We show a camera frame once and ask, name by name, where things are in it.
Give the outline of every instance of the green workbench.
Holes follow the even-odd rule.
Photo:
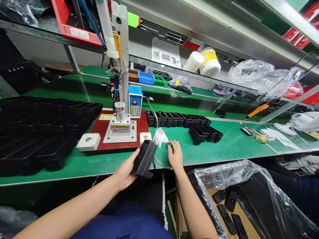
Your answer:
[[[93,69],[95,69],[95,67],[89,66],[82,71],[93,74]],[[100,74],[102,75],[103,72],[107,70],[99,67],[98,69],[101,71]],[[106,80],[91,76],[69,74],[52,83],[34,89],[27,95],[67,98],[69,100],[87,101],[92,103],[98,102],[103,103],[104,107],[111,108],[111,94],[101,88],[100,84],[102,81]],[[217,103],[215,100],[218,101],[218,99],[199,95],[187,95],[187,97],[185,97],[184,93],[147,86],[143,86],[142,90],[144,95],[152,96],[155,99],[152,102],[152,107],[155,111],[180,112],[219,118],[214,115],[209,108],[210,105]],[[143,103],[142,109],[150,109],[147,102]],[[245,123],[245,125],[257,130],[265,127],[272,128],[271,125],[252,124],[248,122]],[[204,142],[199,146],[193,145],[192,138],[188,133],[187,128],[164,128],[168,139],[176,139],[180,142],[183,149],[184,165],[226,162],[299,152],[298,150],[282,145],[277,140],[270,142],[269,144],[262,144],[253,136],[246,136],[243,134],[240,131],[242,126],[239,122],[224,121],[220,119],[212,121],[211,126],[224,133],[223,138],[219,143]],[[155,128],[150,127],[149,131],[153,135]],[[288,138],[300,147],[303,152],[319,150],[319,143],[308,137],[302,136],[302,139],[298,136]],[[66,165],[63,169],[55,172],[48,172],[43,169],[32,176],[3,177],[0,178],[0,186],[112,174],[120,164],[130,156],[130,154],[131,152],[87,155],[85,153],[80,153],[78,149],[74,148],[66,159]],[[162,164],[169,167],[165,144],[157,149],[155,156]],[[156,163],[156,168],[161,168],[161,166]]]

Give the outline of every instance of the red machine base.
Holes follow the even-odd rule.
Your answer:
[[[115,150],[115,149],[136,149],[140,146],[140,133],[141,132],[148,132],[149,127],[147,123],[146,111],[142,110],[140,118],[132,118],[131,121],[136,121],[137,126],[137,141],[136,142],[123,142],[123,143],[103,143],[106,130],[109,126],[109,120],[99,120],[101,114],[114,114],[114,111],[105,111],[102,110],[96,119],[91,132],[90,133],[99,133],[101,136],[101,140],[99,146],[97,147],[98,150]]]

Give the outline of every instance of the person's left hand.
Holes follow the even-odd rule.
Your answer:
[[[125,160],[113,174],[118,182],[119,191],[126,189],[132,184],[132,182],[135,181],[136,176],[132,175],[131,172],[133,169],[134,160],[139,152],[140,148],[137,148],[135,152],[127,160]]]

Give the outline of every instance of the green plastic bin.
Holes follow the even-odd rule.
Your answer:
[[[155,85],[165,85],[166,80],[162,76],[154,75],[154,78],[155,78]]]

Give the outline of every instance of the metal cylinder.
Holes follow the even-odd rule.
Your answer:
[[[116,120],[119,122],[124,122],[126,119],[126,113],[125,113],[125,103],[124,102],[115,102],[114,103],[115,108],[115,116]]]

